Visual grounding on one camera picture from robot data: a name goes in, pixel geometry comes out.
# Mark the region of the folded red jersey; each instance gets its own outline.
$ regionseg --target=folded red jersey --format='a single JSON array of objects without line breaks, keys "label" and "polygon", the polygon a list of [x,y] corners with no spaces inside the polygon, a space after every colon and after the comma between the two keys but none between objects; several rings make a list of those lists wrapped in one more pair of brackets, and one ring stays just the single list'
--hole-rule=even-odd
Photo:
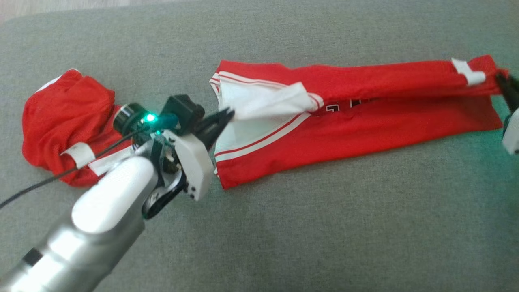
[{"label": "folded red jersey", "polygon": [[[22,154],[32,165],[58,175],[74,166],[83,167],[121,138],[112,127],[115,94],[91,77],[68,70],[54,79],[25,103],[22,116]],[[128,147],[126,142],[117,147]],[[65,154],[76,146],[76,155]],[[87,154],[86,163],[78,155]],[[84,167],[61,180],[75,187],[95,184],[100,177]]]},{"label": "folded red jersey", "polygon": [[216,143],[218,176],[227,189],[311,163],[498,129],[490,100],[500,93],[497,71],[491,56],[351,68],[222,61],[210,83],[236,119]]}]

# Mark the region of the gray padded table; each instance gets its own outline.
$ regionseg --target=gray padded table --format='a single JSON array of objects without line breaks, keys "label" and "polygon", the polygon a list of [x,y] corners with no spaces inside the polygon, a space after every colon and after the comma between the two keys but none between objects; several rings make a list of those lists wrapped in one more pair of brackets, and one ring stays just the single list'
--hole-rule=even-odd
[{"label": "gray padded table", "polygon": [[[471,59],[519,74],[516,0],[186,2],[0,26],[0,199],[49,176],[21,155],[26,99],[69,68],[158,111],[207,112],[222,59],[290,67]],[[495,107],[504,117],[499,97]],[[519,158],[500,131],[179,196],[98,291],[519,291]],[[84,190],[57,182],[0,211],[0,274]]]}]

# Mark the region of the green led light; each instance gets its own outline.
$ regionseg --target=green led light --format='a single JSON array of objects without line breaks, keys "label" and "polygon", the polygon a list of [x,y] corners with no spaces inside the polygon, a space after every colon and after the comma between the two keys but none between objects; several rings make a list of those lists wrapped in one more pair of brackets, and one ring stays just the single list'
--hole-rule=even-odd
[{"label": "green led light", "polygon": [[154,114],[148,114],[144,119],[149,123],[153,123],[157,120],[157,116]]}]

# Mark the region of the black cable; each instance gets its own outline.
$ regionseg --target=black cable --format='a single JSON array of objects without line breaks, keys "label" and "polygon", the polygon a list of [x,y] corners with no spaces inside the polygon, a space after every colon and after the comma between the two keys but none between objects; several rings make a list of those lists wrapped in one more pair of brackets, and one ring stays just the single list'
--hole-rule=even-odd
[{"label": "black cable", "polygon": [[[128,134],[128,135],[122,137],[122,138],[119,139],[117,142],[113,143],[113,144],[110,145],[108,148],[106,148],[105,150],[101,151],[101,152],[100,152],[99,154],[97,154],[95,157],[96,157],[96,158],[99,158],[99,157],[103,156],[104,154],[110,152],[111,150],[113,150],[113,149],[116,148],[117,146],[121,145],[121,143],[123,143],[124,141],[126,141],[126,140],[130,139],[131,137],[133,137],[134,135],[136,135],[136,134],[138,134],[138,133],[141,133],[141,132],[144,132],[144,131],[146,131],[146,130],[148,130],[148,129],[147,129],[147,128],[142,128],[142,129],[140,129],[140,130],[138,130],[138,131],[132,132],[132,133],[130,133],[130,134]],[[58,180],[58,179],[60,179],[60,178],[62,178],[62,177],[65,177],[65,176],[67,176],[67,175],[69,175],[69,174],[71,174],[71,173],[73,173],[73,172],[75,172],[75,171],[77,171],[77,170],[78,170],[77,167],[71,168],[71,169],[69,169],[69,170],[66,170],[66,171],[64,171],[64,172],[62,172],[62,173],[60,173],[60,174],[58,174],[57,176],[53,176],[53,177],[48,178],[48,179],[46,179],[46,180],[42,180],[42,181],[39,182],[39,183],[35,183],[35,184],[33,184],[32,186],[30,186],[30,187],[28,187],[28,188],[26,188],[26,189],[24,189],[24,190],[19,191],[18,193],[16,193],[16,194],[12,195],[11,197],[9,197],[7,200],[1,202],[1,203],[0,203],[0,210],[1,210],[3,207],[7,206],[7,205],[8,205],[9,203],[11,203],[12,201],[14,201],[14,200],[18,199],[19,197],[21,197],[21,196],[23,196],[23,195],[29,193],[30,191],[36,190],[36,189],[39,188],[39,187],[42,187],[42,186],[44,186],[44,185],[46,185],[46,184],[48,184],[48,183],[51,183],[51,182],[53,182],[53,181],[56,181],[56,180]]]}]

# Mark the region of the red fabric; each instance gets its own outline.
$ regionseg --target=red fabric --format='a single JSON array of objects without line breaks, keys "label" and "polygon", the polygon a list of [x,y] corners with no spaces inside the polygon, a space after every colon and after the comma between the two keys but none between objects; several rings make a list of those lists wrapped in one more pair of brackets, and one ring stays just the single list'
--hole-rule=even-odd
[{"label": "red fabric", "polygon": [[[32,165],[58,175],[75,167],[63,151],[78,142],[89,144],[95,154],[121,138],[112,127],[115,93],[91,77],[68,70],[55,83],[38,91],[25,103],[22,117],[22,154]],[[118,151],[130,145],[123,143]],[[84,167],[61,180],[74,187],[88,187],[100,178]]]},{"label": "red fabric", "polygon": [[[281,64],[222,61],[217,73],[225,71],[285,85],[302,82],[308,92],[323,98],[325,106],[340,107],[338,112],[319,109],[279,140],[244,156],[217,162],[222,186],[228,189],[311,163],[502,127],[489,96],[500,93],[492,57],[473,59],[469,66],[485,72],[486,81],[468,87],[465,76],[458,74],[450,61],[296,69]],[[350,100],[364,102],[350,108]]]}]

